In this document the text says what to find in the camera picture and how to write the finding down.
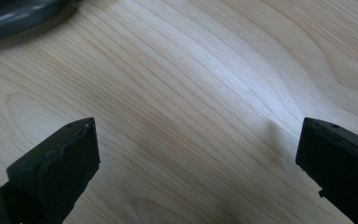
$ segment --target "wooden table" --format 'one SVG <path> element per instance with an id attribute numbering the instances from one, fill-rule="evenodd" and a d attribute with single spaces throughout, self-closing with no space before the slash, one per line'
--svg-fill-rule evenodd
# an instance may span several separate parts
<path id="1" fill-rule="evenodd" d="M 351 223 L 295 165 L 305 117 L 358 133 L 358 1 L 82 1 L 0 50 L 5 169 L 94 117 L 65 223 Z"/>

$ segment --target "light wood surface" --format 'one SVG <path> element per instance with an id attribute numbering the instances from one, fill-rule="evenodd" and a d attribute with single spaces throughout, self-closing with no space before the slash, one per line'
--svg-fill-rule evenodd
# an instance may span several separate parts
<path id="1" fill-rule="evenodd" d="M 295 165 L 304 117 L 358 133 L 358 1 L 85 0 L 0 50 L 0 184 L 94 117 L 65 223 L 351 223 Z"/>

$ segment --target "wood grain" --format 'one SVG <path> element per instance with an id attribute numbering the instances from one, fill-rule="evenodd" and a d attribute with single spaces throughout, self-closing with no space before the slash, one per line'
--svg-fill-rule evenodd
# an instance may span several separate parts
<path id="1" fill-rule="evenodd" d="M 358 133 L 358 1 L 82 1 L 0 50 L 5 168 L 96 118 L 65 223 L 351 223 L 295 163 L 302 119 Z"/>

